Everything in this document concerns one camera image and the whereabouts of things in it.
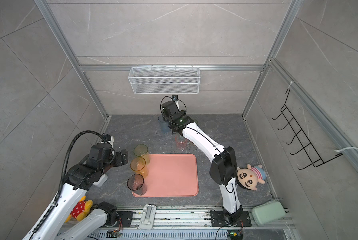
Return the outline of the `tall yellow glass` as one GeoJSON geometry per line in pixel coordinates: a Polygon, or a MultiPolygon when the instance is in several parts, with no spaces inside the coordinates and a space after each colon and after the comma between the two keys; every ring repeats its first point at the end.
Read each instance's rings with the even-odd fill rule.
{"type": "Polygon", "coordinates": [[[147,162],[142,157],[134,158],[130,163],[130,168],[136,174],[142,175],[144,178],[148,176],[149,170],[147,168],[147,162]]]}

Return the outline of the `tall dark grey glass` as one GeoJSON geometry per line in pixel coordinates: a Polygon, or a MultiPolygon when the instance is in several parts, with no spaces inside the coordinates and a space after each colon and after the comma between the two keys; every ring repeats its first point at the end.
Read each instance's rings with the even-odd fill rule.
{"type": "Polygon", "coordinates": [[[145,184],[145,179],[140,174],[133,174],[128,178],[127,187],[133,194],[137,196],[142,196],[147,191],[147,185],[145,184]]]}

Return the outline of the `pink tray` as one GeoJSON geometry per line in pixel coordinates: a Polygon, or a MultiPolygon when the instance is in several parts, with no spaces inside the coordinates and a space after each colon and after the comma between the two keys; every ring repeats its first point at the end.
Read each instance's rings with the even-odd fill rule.
{"type": "Polygon", "coordinates": [[[150,155],[144,193],[136,198],[194,197],[199,192],[197,159],[193,154],[150,155]]]}

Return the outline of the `tall blue glass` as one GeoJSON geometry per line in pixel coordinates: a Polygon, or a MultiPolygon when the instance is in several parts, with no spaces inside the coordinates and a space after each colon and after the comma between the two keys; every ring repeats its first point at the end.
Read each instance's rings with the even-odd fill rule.
{"type": "Polygon", "coordinates": [[[169,128],[168,122],[166,122],[162,115],[159,115],[158,117],[159,125],[161,128],[161,131],[163,133],[169,133],[171,129],[169,128]]]}

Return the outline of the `tall green glass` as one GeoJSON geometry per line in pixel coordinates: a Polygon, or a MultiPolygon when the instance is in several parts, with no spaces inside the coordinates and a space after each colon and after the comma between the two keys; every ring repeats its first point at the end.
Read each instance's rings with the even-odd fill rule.
{"type": "Polygon", "coordinates": [[[143,158],[148,165],[150,163],[149,149],[146,145],[140,144],[134,148],[134,155],[139,158],[143,158]]]}

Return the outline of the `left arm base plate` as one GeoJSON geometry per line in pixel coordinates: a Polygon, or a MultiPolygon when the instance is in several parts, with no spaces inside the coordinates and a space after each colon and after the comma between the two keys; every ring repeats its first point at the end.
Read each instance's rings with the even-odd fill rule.
{"type": "Polygon", "coordinates": [[[108,219],[105,223],[107,228],[119,228],[125,227],[129,228],[133,219],[134,212],[123,211],[123,212],[113,212],[108,215],[108,219]]]}

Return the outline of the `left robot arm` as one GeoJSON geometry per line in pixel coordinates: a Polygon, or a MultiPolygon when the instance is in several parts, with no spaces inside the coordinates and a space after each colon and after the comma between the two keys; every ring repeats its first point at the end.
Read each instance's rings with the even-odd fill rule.
{"type": "Polygon", "coordinates": [[[100,187],[107,180],[107,171],[128,163],[128,152],[114,150],[114,137],[95,131],[82,131],[71,141],[62,166],[59,187],[53,201],[41,215],[26,240],[83,240],[100,227],[113,227],[121,220],[116,206],[102,202],[95,208],[83,197],[92,186],[100,187]],[[88,155],[67,168],[75,142],[85,134],[98,136],[88,155]]]}

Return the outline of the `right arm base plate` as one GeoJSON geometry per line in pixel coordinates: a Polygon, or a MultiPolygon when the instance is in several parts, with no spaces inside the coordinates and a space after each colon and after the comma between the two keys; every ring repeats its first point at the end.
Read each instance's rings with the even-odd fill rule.
{"type": "Polygon", "coordinates": [[[251,217],[249,212],[241,211],[240,213],[235,213],[230,215],[229,213],[224,213],[223,211],[210,210],[209,212],[211,217],[211,222],[213,227],[222,227],[224,225],[228,226],[243,226],[251,227],[251,217]]]}

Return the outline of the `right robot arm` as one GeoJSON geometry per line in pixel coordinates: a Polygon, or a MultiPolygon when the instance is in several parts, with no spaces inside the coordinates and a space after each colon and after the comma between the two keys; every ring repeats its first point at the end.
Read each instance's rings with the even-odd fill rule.
{"type": "Polygon", "coordinates": [[[168,123],[172,134],[178,134],[191,141],[210,160],[210,176],[219,185],[223,199],[223,214],[229,225],[240,222],[243,207],[237,192],[237,160],[232,147],[224,147],[209,137],[195,121],[187,115],[187,109],[180,110],[177,95],[164,96],[169,101],[160,103],[163,120],[168,123]]]}

